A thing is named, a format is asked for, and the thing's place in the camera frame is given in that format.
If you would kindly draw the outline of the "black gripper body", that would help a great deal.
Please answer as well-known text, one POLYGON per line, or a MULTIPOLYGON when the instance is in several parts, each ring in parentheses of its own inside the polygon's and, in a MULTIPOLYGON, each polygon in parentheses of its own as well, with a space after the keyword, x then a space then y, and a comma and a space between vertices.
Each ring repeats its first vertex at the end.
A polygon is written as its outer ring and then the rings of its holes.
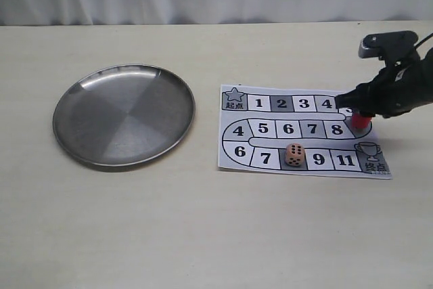
POLYGON ((432 50, 424 59, 406 68, 387 72, 381 83, 363 86, 370 101, 369 108, 415 109, 432 103, 432 50))

